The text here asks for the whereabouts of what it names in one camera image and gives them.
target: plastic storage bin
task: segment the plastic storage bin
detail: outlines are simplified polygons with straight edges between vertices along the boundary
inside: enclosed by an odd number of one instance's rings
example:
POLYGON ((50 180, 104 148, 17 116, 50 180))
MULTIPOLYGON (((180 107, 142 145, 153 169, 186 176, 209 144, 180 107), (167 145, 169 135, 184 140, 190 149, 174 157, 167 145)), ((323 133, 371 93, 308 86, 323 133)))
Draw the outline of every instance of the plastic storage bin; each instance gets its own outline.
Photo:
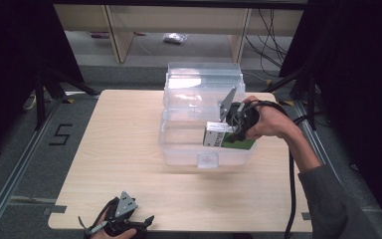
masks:
POLYGON ((219 103, 233 87, 237 88, 234 101, 242 101, 245 84, 238 64, 169 64, 159 132, 167 164, 200 168, 245 164, 251 150, 203 146, 207 121, 219 121, 219 103))

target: wooden table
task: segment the wooden table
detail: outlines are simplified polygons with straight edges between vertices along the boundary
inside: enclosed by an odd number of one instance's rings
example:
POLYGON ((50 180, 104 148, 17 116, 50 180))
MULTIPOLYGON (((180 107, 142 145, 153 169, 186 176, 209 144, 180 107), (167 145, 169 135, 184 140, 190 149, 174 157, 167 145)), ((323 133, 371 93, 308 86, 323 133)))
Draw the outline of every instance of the wooden table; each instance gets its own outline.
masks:
MULTIPOLYGON (((271 94, 254 93, 273 101, 271 94)), ((131 220, 154 215, 150 231, 285 231, 290 214, 288 150, 276 137, 259 139, 243 166, 199 169, 166 165, 158 147, 161 91, 104 91, 52 213, 54 229, 81 229, 126 191, 139 207, 131 220)), ((296 180, 292 231, 311 231, 296 180)))

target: floor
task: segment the floor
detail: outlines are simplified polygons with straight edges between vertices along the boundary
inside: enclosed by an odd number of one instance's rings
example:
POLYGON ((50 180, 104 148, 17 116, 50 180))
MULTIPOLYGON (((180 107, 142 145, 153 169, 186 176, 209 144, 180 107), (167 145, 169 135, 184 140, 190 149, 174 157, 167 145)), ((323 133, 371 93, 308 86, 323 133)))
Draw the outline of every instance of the floor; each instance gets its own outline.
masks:
MULTIPOLYGON (((66 32, 66 34, 84 74, 86 71, 91 71, 90 67, 116 70, 148 67, 159 72, 162 69, 163 74, 169 62, 232 62, 227 36, 193 34, 188 35, 186 41, 181 44, 170 44, 163 42, 163 33, 144 33, 142 36, 134 37, 125 62, 119 64, 115 61, 109 39, 92 38, 89 32, 66 32)), ((269 40, 271 49, 263 49, 265 39, 265 37, 250 36, 249 41, 245 43, 240 63, 243 73, 246 73, 248 78, 261 78, 263 82, 277 79, 276 75, 280 69, 278 65, 282 60, 282 55, 275 50, 272 39, 269 40), (250 42, 254 47, 263 50, 275 62, 261 60, 250 42)), ((276 38, 276 42, 286 50, 291 38, 276 38)), ((91 84, 94 83, 92 81, 98 82, 100 78, 103 78, 103 74, 89 74, 88 72, 88 81, 91 84)), ((276 97, 280 100, 289 100, 288 88, 277 90, 276 97)), ((26 107, 31 103, 32 100, 27 101, 26 107)), ((58 120, 49 124, 45 135, 37 135, 32 130, 31 125, 35 123, 35 110, 32 109, 17 119, 13 129, 8 132, 2 142, 2 145, 6 146, 6 150, 2 151, 0 155, 0 196, 5 196, 1 194, 7 193, 9 204, 0 215, 0 238, 31 238, 35 235, 41 238, 79 238, 82 235, 79 231, 51 230, 47 227, 47 219, 49 210, 58 196, 60 185, 64 182, 71 165, 71 161, 67 158, 74 157, 76 146, 80 143, 82 133, 88 123, 89 118, 76 116, 90 116, 96 105, 96 99, 78 100, 76 108, 72 108, 70 104, 50 102, 49 112, 52 112, 52 107, 56 104, 59 105, 53 111, 53 118, 58 120), (55 140, 54 132, 58 130, 61 123, 67 121, 75 122, 72 126, 65 128, 70 130, 70 140, 73 142, 52 150, 52 159, 57 159, 58 163, 54 163, 53 160, 39 160, 50 157, 49 149, 42 149, 42 144, 49 148, 50 142, 55 140), (30 148, 34 158, 31 161, 23 161, 23 157, 30 156, 26 155, 28 150, 25 148, 31 145, 30 142, 35 137, 40 138, 41 143, 30 148), (24 166, 25 169, 20 175, 13 175, 13 169, 21 166, 24 166), (8 183, 15 184, 15 188, 10 192, 2 192, 1 188, 8 183)), ((294 117, 304 114, 296 108, 291 111, 293 111, 294 117)), ((382 211, 362 177, 349 168, 350 158, 344 151, 344 146, 340 144, 339 136, 333 131, 327 117, 317 118, 316 123, 317 131, 310 131, 307 123, 303 123, 301 127, 310 142, 316 145, 317 154, 320 154, 324 160, 332 162, 342 185, 360 204, 382 236, 382 211)), ((253 236, 255 238, 281 238, 282 233, 254 234, 253 236)), ((309 238, 309 234, 295 233, 293 238, 309 238)))

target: box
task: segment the box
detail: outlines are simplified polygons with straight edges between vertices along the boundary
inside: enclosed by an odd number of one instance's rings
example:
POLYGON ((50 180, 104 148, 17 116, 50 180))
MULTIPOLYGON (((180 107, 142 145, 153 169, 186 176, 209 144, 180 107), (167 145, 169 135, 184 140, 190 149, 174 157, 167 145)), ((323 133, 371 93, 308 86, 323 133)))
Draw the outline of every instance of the box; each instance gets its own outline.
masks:
POLYGON ((167 164, 200 168, 245 164, 251 149, 203 145, 207 121, 219 121, 219 103, 232 87, 237 88, 234 101, 241 102, 245 84, 238 64, 169 64, 159 131, 167 164))

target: clear plastic container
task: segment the clear plastic container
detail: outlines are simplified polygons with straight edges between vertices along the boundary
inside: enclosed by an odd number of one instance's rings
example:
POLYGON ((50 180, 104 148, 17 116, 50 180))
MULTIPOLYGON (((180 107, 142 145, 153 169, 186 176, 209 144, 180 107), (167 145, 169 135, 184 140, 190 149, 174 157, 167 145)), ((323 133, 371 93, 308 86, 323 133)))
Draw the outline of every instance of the clear plastic container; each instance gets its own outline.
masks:
POLYGON ((245 84, 238 64, 169 64, 159 133, 167 164, 200 168, 245 164, 251 150, 203 146, 207 121, 219 121, 219 103, 233 87, 234 101, 242 101, 245 84))

